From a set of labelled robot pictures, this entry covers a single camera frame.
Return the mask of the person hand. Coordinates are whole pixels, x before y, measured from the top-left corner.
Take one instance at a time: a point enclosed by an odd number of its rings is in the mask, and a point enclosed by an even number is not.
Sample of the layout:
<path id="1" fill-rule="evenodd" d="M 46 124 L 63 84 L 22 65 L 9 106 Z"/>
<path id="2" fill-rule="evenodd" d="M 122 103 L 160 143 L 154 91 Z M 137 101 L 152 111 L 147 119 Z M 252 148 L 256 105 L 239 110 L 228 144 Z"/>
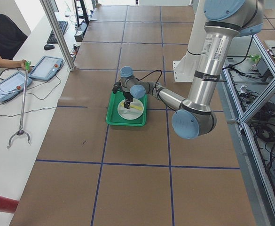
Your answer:
<path id="1" fill-rule="evenodd" d="M 21 66 L 21 68 L 23 69 L 23 70 L 26 70 L 26 66 L 25 66 L 25 63 L 26 63 L 27 61 L 26 60 L 21 60 L 20 61 L 20 66 Z"/>

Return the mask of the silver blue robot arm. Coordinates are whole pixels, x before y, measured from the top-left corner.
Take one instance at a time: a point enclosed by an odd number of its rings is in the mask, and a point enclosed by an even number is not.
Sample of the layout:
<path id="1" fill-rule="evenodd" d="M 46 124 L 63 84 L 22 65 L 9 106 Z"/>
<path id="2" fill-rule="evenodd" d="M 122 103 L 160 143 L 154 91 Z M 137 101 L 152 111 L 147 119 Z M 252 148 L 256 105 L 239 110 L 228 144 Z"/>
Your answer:
<path id="1" fill-rule="evenodd" d="M 120 71 L 120 81 L 113 91 L 123 92 L 124 107 L 129 108 L 133 98 L 151 94 L 172 108 L 172 127 L 184 139 L 194 139 L 211 132 L 217 123 L 210 108 L 222 67 L 234 37 L 259 33 L 263 26 L 264 2 L 262 0 L 207 0 L 204 3 L 206 37 L 199 63 L 196 66 L 191 89 L 184 98 L 160 85 L 143 82 L 133 70 L 125 66 Z"/>

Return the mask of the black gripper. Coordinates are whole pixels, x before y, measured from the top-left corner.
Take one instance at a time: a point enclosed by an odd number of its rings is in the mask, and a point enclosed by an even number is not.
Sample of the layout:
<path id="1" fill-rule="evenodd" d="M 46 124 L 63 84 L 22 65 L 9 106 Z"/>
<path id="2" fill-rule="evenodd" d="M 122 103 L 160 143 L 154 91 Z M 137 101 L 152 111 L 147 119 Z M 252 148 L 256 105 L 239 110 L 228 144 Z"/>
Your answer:
<path id="1" fill-rule="evenodd" d="M 124 108 L 130 109 L 130 103 L 133 101 L 133 96 L 130 92 L 124 92 L 125 102 L 124 102 Z"/>

